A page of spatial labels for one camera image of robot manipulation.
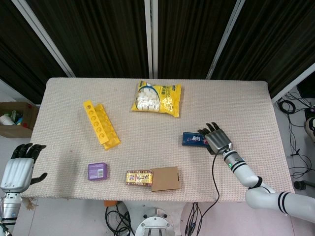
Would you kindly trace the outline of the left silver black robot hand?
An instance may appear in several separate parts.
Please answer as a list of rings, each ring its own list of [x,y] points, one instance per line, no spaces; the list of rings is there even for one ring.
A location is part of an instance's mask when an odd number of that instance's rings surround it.
[[[31,185],[43,181],[47,173],[33,177],[34,165],[45,145],[21,144],[15,148],[4,169],[0,188],[4,193],[23,193]]]

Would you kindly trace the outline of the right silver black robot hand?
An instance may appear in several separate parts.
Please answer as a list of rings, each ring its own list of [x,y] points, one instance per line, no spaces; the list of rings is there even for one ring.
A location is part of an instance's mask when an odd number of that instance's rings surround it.
[[[233,144],[225,132],[215,123],[206,123],[208,128],[199,129],[208,142],[207,150],[211,155],[222,154],[226,149],[232,149]]]

